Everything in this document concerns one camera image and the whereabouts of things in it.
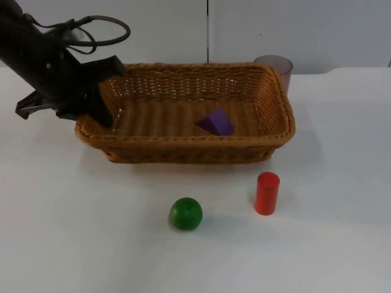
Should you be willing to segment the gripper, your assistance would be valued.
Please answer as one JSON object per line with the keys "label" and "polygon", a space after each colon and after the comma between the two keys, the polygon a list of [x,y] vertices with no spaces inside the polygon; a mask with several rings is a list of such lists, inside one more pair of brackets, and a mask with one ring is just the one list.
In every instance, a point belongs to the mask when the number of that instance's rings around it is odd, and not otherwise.
{"label": "gripper", "polygon": [[87,114],[104,127],[112,126],[99,83],[125,73],[118,57],[80,63],[71,54],[58,54],[44,58],[42,68],[42,109],[54,110],[57,117],[68,120]]}

